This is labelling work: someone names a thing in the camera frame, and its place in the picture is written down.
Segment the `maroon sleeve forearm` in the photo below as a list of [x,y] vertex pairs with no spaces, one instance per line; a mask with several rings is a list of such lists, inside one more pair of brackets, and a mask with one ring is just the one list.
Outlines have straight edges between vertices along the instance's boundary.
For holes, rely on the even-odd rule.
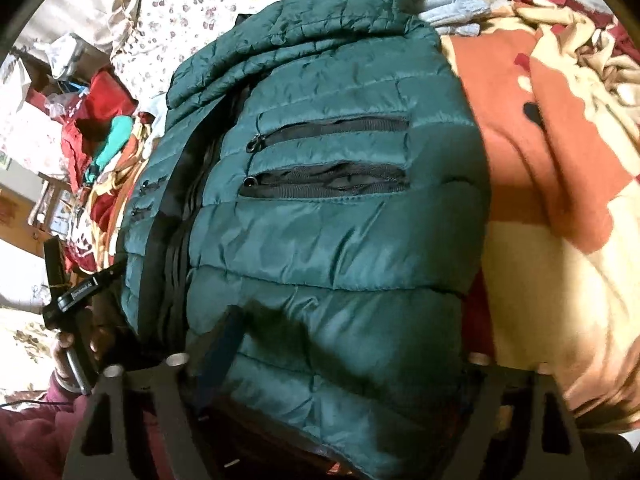
[[[43,401],[19,412],[1,411],[1,465],[16,465],[23,479],[63,477],[66,456],[88,399],[78,392],[70,374],[53,372]],[[127,443],[142,439],[148,442],[149,460],[157,477],[170,479],[172,472],[155,416],[138,412],[133,400],[127,400],[125,406],[132,411]]]

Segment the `person's left hand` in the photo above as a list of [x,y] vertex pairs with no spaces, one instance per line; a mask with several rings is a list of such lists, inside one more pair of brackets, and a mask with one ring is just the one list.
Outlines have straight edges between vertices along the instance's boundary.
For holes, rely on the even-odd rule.
[[115,341],[109,320],[88,307],[56,330],[55,374],[64,389],[82,396],[91,393]]

